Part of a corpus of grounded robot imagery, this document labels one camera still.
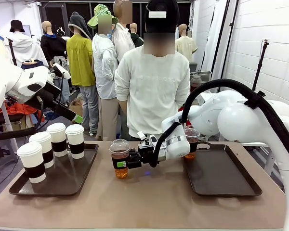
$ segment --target black hoodie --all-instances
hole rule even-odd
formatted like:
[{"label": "black hoodie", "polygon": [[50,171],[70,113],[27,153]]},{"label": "black hoodie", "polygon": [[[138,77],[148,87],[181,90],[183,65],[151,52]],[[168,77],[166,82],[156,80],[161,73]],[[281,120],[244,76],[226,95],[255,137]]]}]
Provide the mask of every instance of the black hoodie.
[{"label": "black hoodie", "polygon": [[131,33],[131,39],[133,40],[135,47],[140,47],[144,44],[144,40],[135,33]]},{"label": "black hoodie", "polygon": [[66,57],[64,54],[66,51],[66,41],[58,35],[55,38],[43,35],[40,39],[40,46],[48,62],[55,56]]}]

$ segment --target beige pants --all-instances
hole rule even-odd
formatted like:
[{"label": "beige pants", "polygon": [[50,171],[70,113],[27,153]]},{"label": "beige pants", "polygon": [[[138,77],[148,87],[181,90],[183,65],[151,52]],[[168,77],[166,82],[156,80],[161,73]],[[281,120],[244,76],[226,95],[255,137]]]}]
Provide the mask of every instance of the beige pants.
[{"label": "beige pants", "polygon": [[117,123],[119,103],[116,98],[111,100],[98,100],[99,121],[97,128],[97,139],[103,141],[114,141],[117,135]]}]

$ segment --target tray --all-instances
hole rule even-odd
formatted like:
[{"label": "tray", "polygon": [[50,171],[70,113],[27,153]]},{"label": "tray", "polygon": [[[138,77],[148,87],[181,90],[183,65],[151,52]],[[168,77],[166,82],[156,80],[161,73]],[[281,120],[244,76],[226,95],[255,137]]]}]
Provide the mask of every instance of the tray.
[{"label": "tray", "polygon": [[31,184],[24,172],[9,189],[22,196],[72,196],[80,192],[97,154],[97,144],[85,143],[85,156],[73,159],[70,154],[54,156],[54,166],[46,169],[46,179]]},{"label": "tray", "polygon": [[199,142],[193,161],[184,160],[189,180],[200,196],[259,196],[261,188],[225,144]]}]

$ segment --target plastic cup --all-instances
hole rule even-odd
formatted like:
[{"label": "plastic cup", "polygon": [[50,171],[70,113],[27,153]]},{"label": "plastic cup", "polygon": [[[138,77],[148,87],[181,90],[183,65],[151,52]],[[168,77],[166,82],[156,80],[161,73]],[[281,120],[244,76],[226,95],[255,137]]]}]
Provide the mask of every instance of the plastic cup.
[{"label": "plastic cup", "polygon": [[66,126],[63,123],[54,123],[46,129],[52,137],[53,153],[57,157],[67,154],[66,150]]},{"label": "plastic cup", "polygon": [[45,166],[42,155],[42,145],[29,142],[17,150],[17,155],[23,162],[25,171],[31,183],[40,183],[45,180]]},{"label": "plastic cup", "polygon": [[126,160],[128,160],[130,157],[130,148],[130,143],[123,139],[115,140],[109,146],[109,152],[115,168],[115,174],[119,179],[124,179],[127,177],[128,168],[126,165]]},{"label": "plastic cup", "polygon": [[83,131],[84,128],[80,124],[73,124],[66,128],[69,148],[74,159],[80,159],[85,156]]},{"label": "plastic cup", "polygon": [[38,132],[29,138],[29,142],[37,142],[42,145],[45,168],[53,166],[53,148],[50,134],[46,131]]},{"label": "plastic cup", "polygon": [[191,147],[189,154],[187,154],[184,158],[187,160],[194,160],[196,156],[197,145],[199,141],[198,137],[200,136],[200,133],[197,132],[196,129],[194,129],[192,126],[186,126],[184,128],[184,133]]}]

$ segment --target black cap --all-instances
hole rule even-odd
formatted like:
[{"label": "black cap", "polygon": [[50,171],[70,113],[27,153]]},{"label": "black cap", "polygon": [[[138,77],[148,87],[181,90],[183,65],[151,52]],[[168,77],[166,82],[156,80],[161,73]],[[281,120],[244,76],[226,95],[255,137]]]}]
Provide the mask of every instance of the black cap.
[{"label": "black cap", "polygon": [[15,32],[15,30],[20,30],[20,32],[24,32],[23,24],[19,20],[12,20],[11,21],[11,29],[10,32]]},{"label": "black cap", "polygon": [[[176,0],[150,0],[146,8],[147,33],[175,33],[180,18]],[[166,18],[149,18],[149,11],[166,11]]]}]

